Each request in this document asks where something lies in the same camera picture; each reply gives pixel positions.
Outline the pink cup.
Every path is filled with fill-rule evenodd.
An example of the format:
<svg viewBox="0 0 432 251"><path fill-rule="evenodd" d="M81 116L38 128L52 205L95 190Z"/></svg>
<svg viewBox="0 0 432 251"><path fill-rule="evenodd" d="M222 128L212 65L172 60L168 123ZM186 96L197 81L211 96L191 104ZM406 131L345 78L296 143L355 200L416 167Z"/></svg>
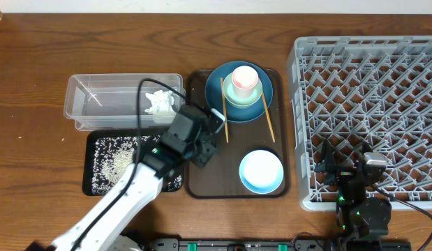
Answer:
<svg viewBox="0 0 432 251"><path fill-rule="evenodd" d="M239 98L248 98L254 92L259 77L257 71L250 66L240 66L232 72L234 94Z"/></svg>

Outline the light blue bowl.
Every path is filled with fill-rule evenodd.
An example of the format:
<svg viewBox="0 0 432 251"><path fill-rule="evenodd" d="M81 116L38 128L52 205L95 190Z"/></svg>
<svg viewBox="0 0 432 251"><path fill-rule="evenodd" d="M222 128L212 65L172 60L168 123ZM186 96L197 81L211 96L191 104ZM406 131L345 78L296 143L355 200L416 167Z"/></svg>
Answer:
<svg viewBox="0 0 432 251"><path fill-rule="evenodd" d="M246 189L255 194L266 195L282 184L283 164L271 151L254 150L242 158L239 178Z"/></svg>

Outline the white napkin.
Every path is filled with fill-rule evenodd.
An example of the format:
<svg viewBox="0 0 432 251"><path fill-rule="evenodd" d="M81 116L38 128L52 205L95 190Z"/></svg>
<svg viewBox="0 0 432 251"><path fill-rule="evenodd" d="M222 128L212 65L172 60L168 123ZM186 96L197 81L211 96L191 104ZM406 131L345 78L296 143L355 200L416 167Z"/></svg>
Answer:
<svg viewBox="0 0 432 251"><path fill-rule="evenodd" d="M150 115L156 116L175 115L176 112L172 108L174 105L172 94L172 91L163 90L158 90L153 93L145 93L146 98L151 102L151 107L144 111Z"/></svg>

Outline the wooden chopstick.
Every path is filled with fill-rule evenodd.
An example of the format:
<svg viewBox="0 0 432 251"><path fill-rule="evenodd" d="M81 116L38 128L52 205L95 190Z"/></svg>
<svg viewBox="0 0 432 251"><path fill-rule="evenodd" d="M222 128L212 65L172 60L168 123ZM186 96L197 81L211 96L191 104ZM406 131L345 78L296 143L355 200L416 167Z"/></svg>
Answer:
<svg viewBox="0 0 432 251"><path fill-rule="evenodd" d="M274 129L273 129L273 125L271 123L271 118L270 118L270 115L269 115L269 110L268 110L267 101L266 101L264 92L262 92L262 103L263 103L263 106L264 106L265 115L266 115L266 118L267 118L267 123L268 123L268 126L269 126L270 135L271 135L273 143L275 143L276 139L275 139L275 135L274 135Z"/></svg>
<svg viewBox="0 0 432 251"><path fill-rule="evenodd" d="M227 143L229 143L228 116L227 116L227 110L226 110L226 104L225 104L225 94L224 94L224 90L223 90L224 79L222 77L220 78L220 82L221 82L221 98L222 98L222 106L223 106L223 115L225 117L225 124L224 124L225 140Z"/></svg>

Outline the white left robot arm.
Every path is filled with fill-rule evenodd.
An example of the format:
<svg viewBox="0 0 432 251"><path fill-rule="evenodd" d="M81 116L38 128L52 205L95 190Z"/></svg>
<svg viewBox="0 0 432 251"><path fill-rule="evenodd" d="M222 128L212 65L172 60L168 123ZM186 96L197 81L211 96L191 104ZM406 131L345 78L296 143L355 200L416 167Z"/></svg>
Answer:
<svg viewBox="0 0 432 251"><path fill-rule="evenodd" d="M139 142L133 162L113 188L48 250L106 250L128 223L188 162L204 167L216 150L226 118L216 109L183 105L157 142Z"/></svg>

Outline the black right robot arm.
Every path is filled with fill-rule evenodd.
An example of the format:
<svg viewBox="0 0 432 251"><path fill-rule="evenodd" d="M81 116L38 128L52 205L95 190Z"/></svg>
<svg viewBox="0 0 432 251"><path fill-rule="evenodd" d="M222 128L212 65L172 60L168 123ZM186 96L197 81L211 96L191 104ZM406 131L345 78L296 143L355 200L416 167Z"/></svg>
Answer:
<svg viewBox="0 0 432 251"><path fill-rule="evenodd" d="M333 146L328 140L323 142L315 172L325 175L325 184L338 188L336 218L343 230L325 250L383 249L380 238L389 233L392 206L384 199L367 197L366 189L380 179L386 166L384 155L373 152L367 142L352 167L338 165Z"/></svg>

